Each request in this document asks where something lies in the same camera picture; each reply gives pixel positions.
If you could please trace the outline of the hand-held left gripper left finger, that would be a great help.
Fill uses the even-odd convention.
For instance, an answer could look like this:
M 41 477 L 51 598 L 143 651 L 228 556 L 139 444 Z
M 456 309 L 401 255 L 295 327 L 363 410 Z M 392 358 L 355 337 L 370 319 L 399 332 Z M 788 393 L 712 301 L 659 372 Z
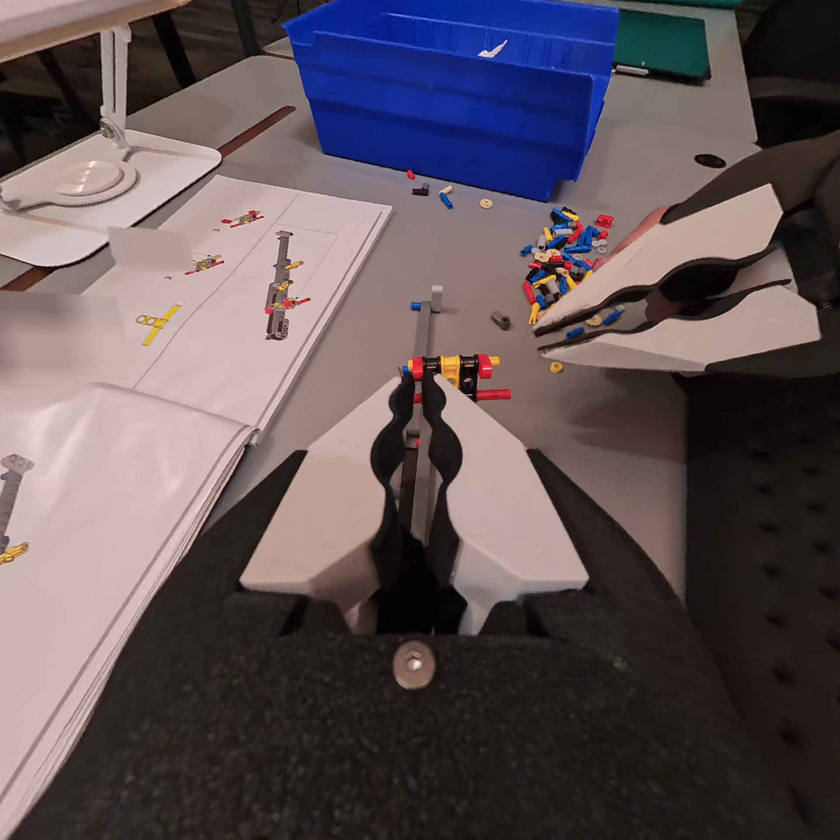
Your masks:
M 400 522 L 392 478 L 406 455 L 415 381 L 396 377 L 310 445 L 239 583 L 337 607 L 351 632 L 416 615 L 427 583 L 422 543 Z

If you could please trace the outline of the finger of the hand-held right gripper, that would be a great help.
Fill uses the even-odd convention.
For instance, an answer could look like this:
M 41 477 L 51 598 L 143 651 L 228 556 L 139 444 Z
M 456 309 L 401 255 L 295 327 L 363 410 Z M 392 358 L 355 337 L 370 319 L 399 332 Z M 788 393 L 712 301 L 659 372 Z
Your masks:
M 704 373 L 730 362 L 820 341 L 817 308 L 781 281 L 713 299 L 700 314 L 605 329 L 538 348 L 563 364 Z
M 678 220 L 662 219 L 555 302 L 533 327 L 558 330 L 615 303 L 640 301 L 684 268 L 739 266 L 761 256 L 783 207 L 765 184 Z

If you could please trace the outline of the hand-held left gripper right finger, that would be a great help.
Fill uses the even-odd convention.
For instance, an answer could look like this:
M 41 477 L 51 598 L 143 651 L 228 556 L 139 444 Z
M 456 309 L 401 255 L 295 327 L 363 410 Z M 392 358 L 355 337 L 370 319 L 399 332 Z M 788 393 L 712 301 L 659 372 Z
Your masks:
M 442 375 L 423 378 L 440 477 L 427 557 L 444 628 L 476 635 L 499 602 L 580 590 L 589 575 L 527 449 Z

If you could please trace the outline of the pile of colourful lego pieces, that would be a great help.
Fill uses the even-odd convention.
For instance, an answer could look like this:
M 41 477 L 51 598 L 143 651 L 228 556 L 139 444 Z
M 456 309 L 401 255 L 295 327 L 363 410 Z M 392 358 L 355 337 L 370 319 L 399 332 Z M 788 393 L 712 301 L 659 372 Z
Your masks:
M 588 224 L 569 206 L 551 208 L 550 218 L 550 225 L 520 251 L 528 259 L 522 288 L 529 305 L 528 325 L 534 333 L 551 307 L 605 261 L 615 221 L 614 216 L 599 214 Z

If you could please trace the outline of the red yellow black lego assembly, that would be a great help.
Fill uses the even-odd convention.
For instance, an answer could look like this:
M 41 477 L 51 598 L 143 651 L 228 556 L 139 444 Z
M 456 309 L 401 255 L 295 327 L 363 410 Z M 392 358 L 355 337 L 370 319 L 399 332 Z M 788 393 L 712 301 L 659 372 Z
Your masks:
M 501 360 L 497 355 L 476 353 L 421 357 L 415 356 L 399 369 L 402 375 L 409 375 L 415 382 L 421 382 L 425 373 L 441 375 L 472 402 L 508 401 L 509 389 L 480 390 L 479 382 L 492 378 Z

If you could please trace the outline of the long grey lego beam assembly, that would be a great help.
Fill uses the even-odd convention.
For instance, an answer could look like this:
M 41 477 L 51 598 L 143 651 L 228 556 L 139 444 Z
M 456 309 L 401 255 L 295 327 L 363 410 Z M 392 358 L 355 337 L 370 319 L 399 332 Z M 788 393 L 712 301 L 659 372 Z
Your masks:
M 414 356 L 429 356 L 433 337 L 433 318 L 443 310 L 444 288 L 433 285 L 430 299 L 421 301 L 417 310 Z M 425 421 L 419 404 L 413 406 L 413 417 L 405 431 L 405 458 L 399 496 L 399 513 L 405 528 L 415 539 L 427 544 L 434 517 L 440 484 L 439 474 L 429 457 L 432 430 Z

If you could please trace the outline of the lego instruction booklet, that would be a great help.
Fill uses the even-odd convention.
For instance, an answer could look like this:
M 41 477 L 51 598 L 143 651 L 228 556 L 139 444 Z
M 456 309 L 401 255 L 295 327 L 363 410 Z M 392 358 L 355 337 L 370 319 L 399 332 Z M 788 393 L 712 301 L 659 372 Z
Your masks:
M 2 838 L 270 423 L 393 209 L 217 175 L 161 230 L 190 264 L 69 297 L 119 317 L 100 383 L 2 385 Z

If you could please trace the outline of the black mesh office chair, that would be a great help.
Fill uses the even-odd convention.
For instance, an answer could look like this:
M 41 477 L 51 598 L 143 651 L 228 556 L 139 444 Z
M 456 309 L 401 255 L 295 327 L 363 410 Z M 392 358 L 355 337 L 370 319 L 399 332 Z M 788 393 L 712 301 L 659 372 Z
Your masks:
M 838 1 L 771 2 L 742 57 L 760 148 L 838 131 Z

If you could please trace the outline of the blue plastic bin stack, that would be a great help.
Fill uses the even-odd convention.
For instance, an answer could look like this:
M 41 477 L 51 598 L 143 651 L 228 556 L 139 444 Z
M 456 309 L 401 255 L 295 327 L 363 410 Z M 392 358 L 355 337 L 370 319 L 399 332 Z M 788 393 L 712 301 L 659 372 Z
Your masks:
M 323 153 L 548 202 L 595 137 L 619 16 L 563 2 L 337 1 L 285 29 Z

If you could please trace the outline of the white document stand wooden board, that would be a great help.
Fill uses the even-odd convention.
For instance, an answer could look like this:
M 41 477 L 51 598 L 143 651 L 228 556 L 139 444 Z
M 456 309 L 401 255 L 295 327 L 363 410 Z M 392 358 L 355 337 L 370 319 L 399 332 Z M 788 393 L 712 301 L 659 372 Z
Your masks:
M 2 1 L 2 62 L 90 35 L 100 43 L 98 130 L 2 179 L 1 252 L 57 268 L 89 257 L 219 166 L 221 154 L 127 126 L 130 25 L 187 1 Z

